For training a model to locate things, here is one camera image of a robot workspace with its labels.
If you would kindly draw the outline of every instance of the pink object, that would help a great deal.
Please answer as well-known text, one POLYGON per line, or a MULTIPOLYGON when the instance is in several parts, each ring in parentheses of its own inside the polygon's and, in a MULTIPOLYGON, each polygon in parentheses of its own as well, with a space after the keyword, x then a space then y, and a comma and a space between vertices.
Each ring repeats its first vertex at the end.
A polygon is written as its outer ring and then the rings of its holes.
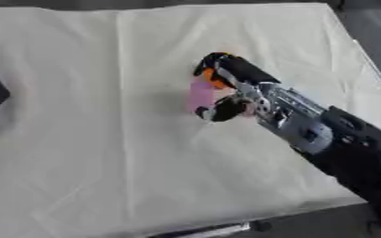
POLYGON ((210 107, 214 103, 214 88, 206 81, 195 80, 190 84, 187 110, 195 112, 198 107, 210 107))

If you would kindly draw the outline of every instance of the robotic hand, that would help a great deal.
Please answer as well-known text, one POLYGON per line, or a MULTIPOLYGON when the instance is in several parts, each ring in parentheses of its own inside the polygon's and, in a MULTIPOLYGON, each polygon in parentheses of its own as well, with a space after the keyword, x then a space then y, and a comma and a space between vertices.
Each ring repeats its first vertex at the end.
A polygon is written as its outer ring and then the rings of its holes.
POLYGON ((367 200, 381 221, 381 130, 334 106, 325 109, 228 53, 211 53, 194 75, 236 93, 211 108, 199 107, 205 120, 223 122, 254 105, 257 122, 284 139, 322 172, 367 200))

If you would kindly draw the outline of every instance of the table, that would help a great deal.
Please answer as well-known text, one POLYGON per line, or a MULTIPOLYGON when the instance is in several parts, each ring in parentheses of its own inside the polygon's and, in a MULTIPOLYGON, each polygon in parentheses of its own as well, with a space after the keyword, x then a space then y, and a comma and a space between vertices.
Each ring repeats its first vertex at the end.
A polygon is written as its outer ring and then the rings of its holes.
POLYGON ((381 78, 326 5, 0 8, 12 94, 0 237, 136 236, 362 203, 253 119, 186 112, 212 51, 381 127, 381 78))

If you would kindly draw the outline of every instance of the black robotic finger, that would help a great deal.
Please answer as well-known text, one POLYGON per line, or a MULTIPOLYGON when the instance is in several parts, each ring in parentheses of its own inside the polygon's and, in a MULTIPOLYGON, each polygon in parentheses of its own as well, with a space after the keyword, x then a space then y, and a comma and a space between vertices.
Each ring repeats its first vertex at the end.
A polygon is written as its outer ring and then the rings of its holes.
POLYGON ((199 107, 195 113, 204 120, 225 122, 245 112, 247 104, 245 100, 235 101, 233 96, 228 96, 217 101, 213 109, 199 107))
POLYGON ((263 82, 280 83, 279 80, 260 70, 244 58, 229 55, 220 61, 220 66, 242 83, 250 85, 257 85, 263 82))

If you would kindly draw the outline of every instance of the gray floor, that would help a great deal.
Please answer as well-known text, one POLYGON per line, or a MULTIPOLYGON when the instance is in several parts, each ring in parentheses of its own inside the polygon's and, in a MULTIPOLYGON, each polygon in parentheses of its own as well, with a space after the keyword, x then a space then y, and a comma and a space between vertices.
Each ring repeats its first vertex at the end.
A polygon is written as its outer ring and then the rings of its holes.
MULTIPOLYGON (((274 0, 291 2, 295 0, 274 0)), ((336 6, 340 0, 322 0, 336 6)), ((128 9, 164 7, 178 4, 261 3, 270 0, 0 0, 0 6, 35 6, 63 10, 128 9)), ((347 0, 344 12, 338 12, 351 36, 358 39, 381 70, 381 0, 347 0)), ((272 219, 272 229, 259 233, 241 233, 234 237, 265 238, 381 238, 371 235, 366 222, 373 215, 366 205, 331 209, 305 215, 272 219)))

